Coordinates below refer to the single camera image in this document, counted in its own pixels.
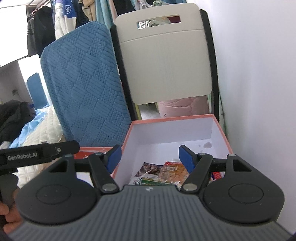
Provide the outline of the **person's left hand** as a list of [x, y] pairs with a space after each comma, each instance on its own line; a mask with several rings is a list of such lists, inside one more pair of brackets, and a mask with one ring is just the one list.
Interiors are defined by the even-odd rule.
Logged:
[[16, 230], [22, 223], [23, 219], [13, 203], [12, 207], [9, 208], [6, 204], [1, 202], [1, 217], [4, 217], [6, 224], [3, 226], [4, 233], [9, 234]]

